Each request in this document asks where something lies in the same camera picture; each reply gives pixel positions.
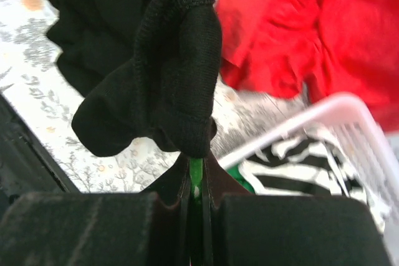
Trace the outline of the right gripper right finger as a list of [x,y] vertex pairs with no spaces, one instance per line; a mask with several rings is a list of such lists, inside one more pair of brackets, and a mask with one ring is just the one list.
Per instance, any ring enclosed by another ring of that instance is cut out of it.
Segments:
[[390,265],[366,205],[338,196],[257,196],[209,154],[203,165],[205,265]]

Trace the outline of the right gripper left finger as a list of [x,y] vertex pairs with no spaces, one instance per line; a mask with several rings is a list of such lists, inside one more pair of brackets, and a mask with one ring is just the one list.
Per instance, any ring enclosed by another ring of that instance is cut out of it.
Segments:
[[1,221],[2,265],[188,265],[188,159],[139,193],[22,195]]

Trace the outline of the green hanger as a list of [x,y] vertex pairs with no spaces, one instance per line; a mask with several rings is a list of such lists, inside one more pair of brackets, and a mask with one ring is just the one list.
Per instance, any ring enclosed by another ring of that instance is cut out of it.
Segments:
[[189,211],[190,263],[191,265],[203,265],[203,159],[190,158],[189,169],[191,180]]

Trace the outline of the black tank top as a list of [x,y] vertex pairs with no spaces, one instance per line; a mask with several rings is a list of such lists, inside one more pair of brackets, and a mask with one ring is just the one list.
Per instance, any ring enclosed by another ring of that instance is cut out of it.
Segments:
[[204,158],[221,64],[214,0],[48,0],[57,67],[83,96],[72,129],[94,155],[135,138]]

